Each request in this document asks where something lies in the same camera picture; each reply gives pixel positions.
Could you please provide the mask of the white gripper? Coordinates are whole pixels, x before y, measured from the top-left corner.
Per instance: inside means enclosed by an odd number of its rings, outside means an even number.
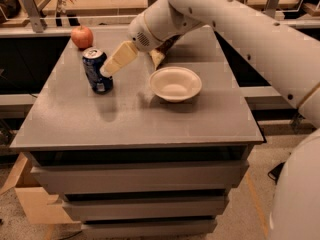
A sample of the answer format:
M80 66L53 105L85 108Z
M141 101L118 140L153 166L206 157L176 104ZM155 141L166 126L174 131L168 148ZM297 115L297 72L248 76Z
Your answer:
M102 76L111 77L134 61L138 56L138 50L149 52L160 46L160 41L149 31L143 13L131 21L128 35L131 41L122 42L100 68Z

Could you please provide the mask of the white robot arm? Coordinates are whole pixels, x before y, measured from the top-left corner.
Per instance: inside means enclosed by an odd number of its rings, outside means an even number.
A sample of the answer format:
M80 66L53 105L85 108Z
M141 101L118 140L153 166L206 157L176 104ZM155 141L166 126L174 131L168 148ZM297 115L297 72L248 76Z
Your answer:
M268 240L320 240L320 42L236 0L157 0L107 59L109 77L175 35L202 25L219 33L315 128L285 162Z

